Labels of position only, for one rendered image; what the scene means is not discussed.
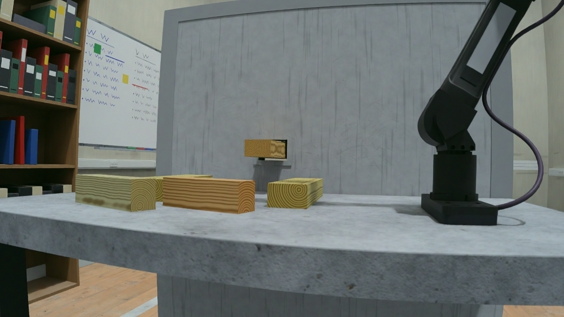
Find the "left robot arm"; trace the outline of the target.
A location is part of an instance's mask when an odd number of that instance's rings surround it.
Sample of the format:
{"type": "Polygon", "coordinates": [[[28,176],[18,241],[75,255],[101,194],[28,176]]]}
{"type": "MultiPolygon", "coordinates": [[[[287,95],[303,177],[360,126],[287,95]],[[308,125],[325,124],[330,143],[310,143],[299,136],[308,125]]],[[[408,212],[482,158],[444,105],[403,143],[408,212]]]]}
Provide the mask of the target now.
{"type": "Polygon", "coordinates": [[[449,215],[498,215],[478,200],[477,155],[468,132],[482,92],[516,27],[536,0],[488,0],[459,57],[418,120],[424,142],[435,146],[433,192],[421,200],[449,215]]]}

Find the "grey panel wall with small slot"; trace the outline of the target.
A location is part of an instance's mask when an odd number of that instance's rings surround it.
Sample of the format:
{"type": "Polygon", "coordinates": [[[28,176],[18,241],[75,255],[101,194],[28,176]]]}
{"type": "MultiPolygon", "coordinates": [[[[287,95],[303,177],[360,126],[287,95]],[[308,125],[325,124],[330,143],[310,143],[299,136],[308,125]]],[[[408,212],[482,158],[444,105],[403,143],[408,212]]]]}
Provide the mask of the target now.
{"type": "MultiPolygon", "coordinates": [[[[323,179],[323,193],[421,196],[436,147],[418,119],[488,0],[234,0],[165,10],[156,177],[323,179]],[[292,165],[244,139],[292,135],[292,165]]],[[[513,134],[485,110],[468,132],[476,193],[513,199],[513,134]]],[[[502,317],[504,305],[347,298],[157,274],[158,317],[502,317]]]]}

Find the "light wood block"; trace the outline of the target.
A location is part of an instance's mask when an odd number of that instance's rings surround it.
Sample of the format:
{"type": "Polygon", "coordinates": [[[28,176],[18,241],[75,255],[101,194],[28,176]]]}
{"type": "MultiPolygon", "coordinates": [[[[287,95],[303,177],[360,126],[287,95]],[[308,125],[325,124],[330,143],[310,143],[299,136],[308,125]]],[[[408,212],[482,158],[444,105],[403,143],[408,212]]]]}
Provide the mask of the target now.
{"type": "Polygon", "coordinates": [[[267,184],[267,207],[308,209],[322,196],[320,178],[291,178],[267,184]]]}
{"type": "MultiPolygon", "coordinates": [[[[144,177],[156,178],[156,201],[163,201],[163,177],[195,177],[195,175],[166,175],[158,177],[144,177]]],[[[213,175],[196,176],[195,178],[213,178],[213,175]]]]}

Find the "brown wooden block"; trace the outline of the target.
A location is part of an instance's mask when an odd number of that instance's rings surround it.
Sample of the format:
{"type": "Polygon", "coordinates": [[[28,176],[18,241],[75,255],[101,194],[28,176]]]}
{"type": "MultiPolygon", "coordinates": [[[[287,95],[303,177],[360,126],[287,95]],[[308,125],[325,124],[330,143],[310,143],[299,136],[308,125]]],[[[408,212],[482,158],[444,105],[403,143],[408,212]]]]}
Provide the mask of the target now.
{"type": "Polygon", "coordinates": [[[163,177],[163,206],[228,214],[255,211],[255,181],[163,177]]]}

